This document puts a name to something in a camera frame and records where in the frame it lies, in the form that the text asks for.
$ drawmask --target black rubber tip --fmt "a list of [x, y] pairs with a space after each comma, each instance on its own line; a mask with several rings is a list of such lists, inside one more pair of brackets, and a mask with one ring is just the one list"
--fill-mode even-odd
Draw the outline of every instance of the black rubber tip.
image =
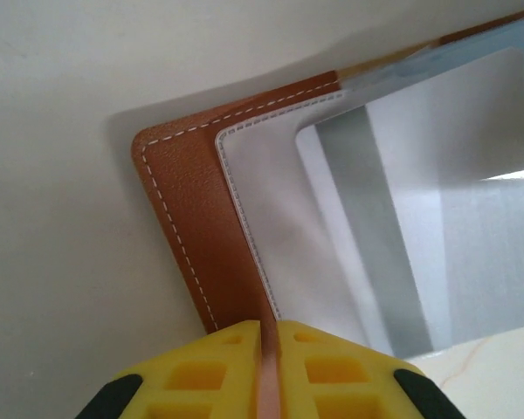
[[118, 419], [142, 383], [138, 374], [130, 374], [105, 384], [76, 419]]
[[424, 419], [465, 419], [437, 385], [420, 374], [397, 369], [394, 378]]

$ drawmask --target wallet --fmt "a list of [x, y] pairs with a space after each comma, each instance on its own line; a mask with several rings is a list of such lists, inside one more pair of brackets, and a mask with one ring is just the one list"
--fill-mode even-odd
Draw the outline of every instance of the wallet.
[[146, 128], [132, 157], [208, 333], [293, 319], [407, 358], [524, 326], [524, 11]]

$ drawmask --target stitched seam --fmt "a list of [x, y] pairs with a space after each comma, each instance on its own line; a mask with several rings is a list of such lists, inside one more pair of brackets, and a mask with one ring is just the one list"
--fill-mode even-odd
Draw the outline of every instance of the stitched seam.
[[[189, 258], [188, 254], [186, 252], [186, 248], [184, 247], [183, 240], [181, 239], [181, 236], [180, 236], [180, 234], [178, 232], [176, 224], [173, 221], [173, 217], [169, 213], [169, 207], [167, 206], [167, 203], [165, 202], [165, 198], [163, 197], [162, 192], [161, 192], [161, 190], [158, 187], [157, 180], [155, 179], [155, 177], [153, 175], [153, 172], [151, 170], [151, 167], [149, 166], [148, 159], [146, 157], [146, 150], [147, 150], [147, 148], [149, 146], [153, 146], [153, 145], [155, 145], [155, 144], [157, 144], [159, 142], [171, 140], [171, 139], [173, 139], [175, 137], [183, 135], [186, 132], [196, 131], [197, 129], [204, 129], [206, 127], [209, 127], [210, 125], [217, 124], [217, 123], [221, 122], [222, 120], [227, 120], [231, 116], [239, 116], [241, 114], [248, 114], [249, 112], [252, 112], [253, 110], [263, 109], [265, 107], [268, 107], [268, 106], [274, 105], [276, 103], [279, 103], [279, 102], [281, 102], [283, 100], [289, 100], [289, 99], [292, 99], [292, 98], [294, 98], [296, 96], [300, 96], [303, 93], [310, 93], [310, 92], [313, 92], [313, 91], [316, 91], [316, 90], [320, 90], [320, 89], [323, 89], [324, 87], [331, 86], [331, 85], [334, 85], [336, 83], [338, 83], [337, 80], [333, 81], [333, 82], [325, 83], [325, 84], [317, 86], [317, 87], [315, 87], [313, 89], [301, 90], [301, 91], [297, 92], [296, 94], [288, 95], [288, 96], [286, 96], [284, 98], [280, 98], [278, 100], [270, 100], [269, 102], [265, 103], [264, 105], [260, 105], [260, 106], [256, 106], [256, 107], [252, 106], [252, 107], [250, 107], [248, 109], [245, 109], [244, 111], [237, 111], [236, 113], [229, 113], [229, 114], [225, 115], [222, 118], [219, 118], [219, 119], [216, 119], [216, 120], [212, 120], [212, 121], [210, 121], [208, 123], [204, 123], [202, 125], [195, 126], [195, 127], [188, 127], [188, 128], [185, 128], [182, 131], [179, 131], [178, 133], [175, 133], [175, 134], [172, 134], [172, 135], [168, 135], [168, 136], [163, 137], [161, 139], [152, 140], [152, 141], [146, 143], [146, 145], [141, 149], [141, 159], [143, 160], [144, 164], [146, 165], [146, 170], [148, 171], [149, 177], [151, 178], [151, 182], [154, 185], [155, 191], [157, 192], [157, 196], [159, 197], [159, 200], [162, 203], [163, 210], [165, 211], [165, 215], [167, 216], [167, 218], [169, 220], [169, 223], [170, 223], [170, 225], [171, 225], [171, 227], [173, 229], [173, 232], [175, 233], [176, 240], [178, 241], [179, 245], [181, 246], [181, 251], [183, 252], [183, 255], [184, 255], [185, 259], [186, 259], [186, 264], [188, 265], [188, 267], [190, 269], [190, 273], [192, 274], [192, 278], [194, 278], [194, 281], [196, 282], [198, 290], [200, 291], [200, 294], [202, 295], [203, 302], [206, 304], [206, 308], [208, 310], [208, 314], [210, 315], [210, 319], [213, 322], [213, 325], [216, 328], [216, 330], [218, 330], [219, 327], [217, 325], [216, 319], [215, 319], [215, 317], [213, 315], [213, 312], [211, 310], [210, 303], [208, 302], [208, 299], [206, 298], [206, 296], [205, 296], [205, 294], [203, 292], [203, 288], [202, 288], [202, 286], [200, 284], [200, 280], [198, 279], [198, 276], [196, 274], [196, 270], [194, 269], [194, 266], [192, 266], [192, 263], [190, 262], [190, 258]], [[245, 231], [247, 231], [247, 235], [249, 237], [249, 240], [252, 240], [252, 235], [250, 233], [250, 230], [247, 230], [247, 228], [245, 229]], [[258, 253], [256, 253], [255, 259], [257, 260], [257, 264], [259, 266], [261, 266], [261, 263], [260, 263], [259, 258], [258, 258]], [[268, 283], [268, 280], [267, 280], [267, 277], [265, 276], [265, 273], [263, 275], [261, 275], [261, 276], [263, 277], [262, 280], [263, 280], [263, 282], [264, 282], [264, 284], [266, 286], [266, 289], [268, 290], [269, 298], [271, 300], [271, 304], [272, 304], [272, 307], [273, 307], [273, 309], [275, 311], [276, 317], [278, 319], [280, 319], [281, 316], [279, 315], [278, 307], [275, 305], [275, 299], [273, 297], [272, 288], [271, 288], [271, 286]]]
[[249, 244], [249, 246], [251, 248], [252, 255], [254, 256], [254, 260], [256, 261], [256, 265], [257, 265], [257, 267], [259, 269], [259, 275], [262, 278], [262, 282], [263, 282], [263, 284], [265, 286], [266, 293], [268, 295], [268, 298], [270, 299], [270, 304], [272, 306], [272, 309], [274, 310], [276, 319], [278, 319], [278, 320], [281, 319], [281, 313], [279, 311], [276, 299], [274, 298], [273, 289], [272, 289], [272, 286], [270, 285], [270, 281], [268, 280], [268, 277], [265, 274], [264, 267], [263, 267], [263, 264], [262, 264], [262, 259], [259, 256], [259, 252], [258, 252], [258, 249], [257, 249], [256, 244], [254, 242], [254, 237], [253, 237], [253, 235], [251, 233], [251, 229], [249, 227], [248, 221], [246, 220], [245, 211], [243, 209], [243, 205], [241, 203], [240, 196], [239, 196], [239, 194], [237, 192], [237, 186], [235, 185], [235, 181], [233, 179], [233, 176], [231, 174], [231, 169], [229, 167], [229, 162], [227, 161], [227, 156], [225, 154], [225, 150], [224, 150], [224, 146], [223, 146], [223, 140], [224, 140], [224, 138], [228, 134], [234, 134], [235, 132], [240, 131], [242, 129], [258, 125], [260, 122], [265, 122], [267, 120], [271, 120], [273, 118], [276, 118], [278, 116], [284, 115], [286, 113], [290, 113], [292, 111], [296, 111], [296, 110], [301, 109], [301, 108], [305, 108], [305, 107], [309, 107], [309, 106], [313, 106], [313, 105], [318, 105], [320, 103], [328, 102], [330, 100], [338, 100], [338, 99], [342, 98], [344, 95], [345, 95], [345, 92], [343, 92], [343, 91], [342, 92], [338, 92], [338, 93], [331, 93], [328, 96], [319, 97], [318, 99], [315, 99], [315, 100], [307, 100], [305, 102], [301, 102], [300, 104], [297, 104], [297, 105], [294, 105], [294, 106], [285, 107], [285, 108], [280, 109], [278, 111], [275, 111], [273, 113], [260, 115], [259, 117], [256, 117], [253, 120], [246, 120], [246, 121], [243, 121], [242, 123], [239, 123], [239, 124], [237, 124], [237, 125], [235, 125], [233, 127], [230, 127], [229, 129], [227, 129], [227, 130], [223, 131], [222, 133], [220, 133], [219, 136], [216, 139], [217, 151], [218, 151], [218, 153], [220, 155], [220, 158], [221, 158], [221, 161], [223, 163], [224, 172], [226, 174], [226, 178], [227, 178], [227, 181], [229, 183], [230, 190], [231, 190], [231, 193], [233, 195], [235, 204], [237, 205], [239, 219], [241, 221], [241, 224], [243, 225], [243, 230], [245, 231], [245, 235], [246, 235], [248, 244]]

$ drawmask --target brown leather wallet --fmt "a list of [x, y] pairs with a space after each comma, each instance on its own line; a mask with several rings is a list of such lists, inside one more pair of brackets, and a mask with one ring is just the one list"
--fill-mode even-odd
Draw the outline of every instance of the brown leather wallet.
[[147, 128], [132, 146], [140, 174], [207, 332], [274, 319], [217, 155], [217, 134], [242, 120], [341, 89], [340, 80], [524, 18], [524, 11], [385, 58]]

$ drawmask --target marble surface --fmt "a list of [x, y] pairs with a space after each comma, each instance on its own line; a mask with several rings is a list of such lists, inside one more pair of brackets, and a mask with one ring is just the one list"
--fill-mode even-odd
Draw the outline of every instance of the marble surface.
[[[0, 418], [74, 417], [203, 334], [129, 159], [156, 123], [524, 9], [524, 0], [0, 1]], [[524, 417], [524, 330], [417, 364]]]

